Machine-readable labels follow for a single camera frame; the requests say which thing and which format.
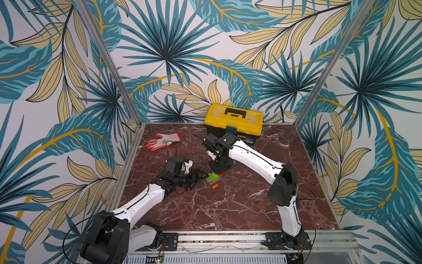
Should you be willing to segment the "small green lego brick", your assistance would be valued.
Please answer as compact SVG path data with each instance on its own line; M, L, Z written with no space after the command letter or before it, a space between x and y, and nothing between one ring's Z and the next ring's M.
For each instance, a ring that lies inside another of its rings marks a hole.
M221 179L221 177L219 177L218 174L215 174L215 173L212 173L210 177L211 177L211 181L213 182Z

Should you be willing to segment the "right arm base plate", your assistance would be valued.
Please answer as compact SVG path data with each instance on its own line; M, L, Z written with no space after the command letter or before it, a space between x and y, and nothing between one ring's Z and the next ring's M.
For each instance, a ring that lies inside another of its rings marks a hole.
M311 250L312 242L306 232L302 232L297 236L291 236L284 232L267 232L264 234L265 239L261 241L263 246L268 250Z

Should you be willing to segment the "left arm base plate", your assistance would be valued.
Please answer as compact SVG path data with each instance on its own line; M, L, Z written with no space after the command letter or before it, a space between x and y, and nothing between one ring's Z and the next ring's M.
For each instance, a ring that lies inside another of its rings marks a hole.
M177 251L178 242L179 242L178 233L160 233L156 236L154 242L151 245L144 247L144 250Z

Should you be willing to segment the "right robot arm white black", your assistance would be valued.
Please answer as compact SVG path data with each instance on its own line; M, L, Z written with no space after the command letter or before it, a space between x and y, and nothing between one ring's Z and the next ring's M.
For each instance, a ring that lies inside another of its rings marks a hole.
M297 212L297 181L294 166L268 158L230 133L220 138L209 133L202 139L202 145L212 158L209 165L214 173L221 174L233 168L237 162L255 171L271 185L268 198L278 207L282 222L282 239L277 244L272 242L265 244L273 249L299 249L304 230Z

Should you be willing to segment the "long green lego brick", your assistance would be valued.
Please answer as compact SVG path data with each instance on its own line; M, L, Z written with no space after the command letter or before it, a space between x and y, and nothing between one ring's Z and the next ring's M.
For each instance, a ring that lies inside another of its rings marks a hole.
M207 178L207 182L212 185L214 182L217 182L219 180L219 176L211 175Z

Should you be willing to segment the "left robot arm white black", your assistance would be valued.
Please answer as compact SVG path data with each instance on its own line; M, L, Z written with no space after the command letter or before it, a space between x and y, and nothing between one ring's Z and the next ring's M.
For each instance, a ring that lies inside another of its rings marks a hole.
M101 211L81 247L80 256L92 264L121 264L138 249L162 250L162 229L152 223L135 224L153 207L181 188L193 190L208 175L186 158L171 157L164 169L135 198L112 212Z

